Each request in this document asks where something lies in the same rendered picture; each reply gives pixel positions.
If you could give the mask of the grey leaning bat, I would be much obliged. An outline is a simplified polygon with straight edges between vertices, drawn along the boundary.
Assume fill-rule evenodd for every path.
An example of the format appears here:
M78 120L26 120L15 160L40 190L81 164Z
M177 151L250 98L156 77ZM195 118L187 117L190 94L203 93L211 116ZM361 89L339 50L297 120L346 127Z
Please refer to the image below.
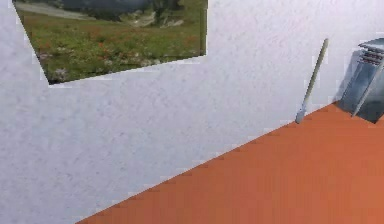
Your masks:
M319 52L318 58L316 60L316 64L315 64L315 67L313 69L313 72L312 72L312 75L311 75L311 78L310 78L310 81L309 81L306 93L304 95L303 102L301 104L301 108L299 109L299 111L297 112L296 117L295 117L295 122L297 124L299 124L303 120L303 118L304 118L304 116L306 114L306 107L307 107L307 104L308 104L308 100L309 100L309 97L310 97L310 95L312 93L312 90L313 90L313 87L314 87L314 84L315 84L315 81L316 81L316 78L317 78L317 74L318 74L318 72L320 70L320 67L321 67L321 64L322 64L322 62L324 60L324 57L325 57L328 45L329 45L329 39L325 38L324 41L323 41L321 50Z

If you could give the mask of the grey metal bin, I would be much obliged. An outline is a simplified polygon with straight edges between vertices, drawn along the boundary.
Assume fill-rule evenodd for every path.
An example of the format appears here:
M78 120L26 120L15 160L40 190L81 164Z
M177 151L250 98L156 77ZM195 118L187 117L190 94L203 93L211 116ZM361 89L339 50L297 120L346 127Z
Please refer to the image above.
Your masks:
M338 106L371 123L384 115L384 38L359 44L357 67Z

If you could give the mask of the green landscape wall picture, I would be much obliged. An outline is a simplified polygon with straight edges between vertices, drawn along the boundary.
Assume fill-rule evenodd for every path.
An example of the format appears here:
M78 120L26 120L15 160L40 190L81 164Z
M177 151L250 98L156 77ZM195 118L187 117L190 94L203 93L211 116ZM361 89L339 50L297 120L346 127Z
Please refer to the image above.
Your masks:
M206 54L208 0L11 0L51 85Z

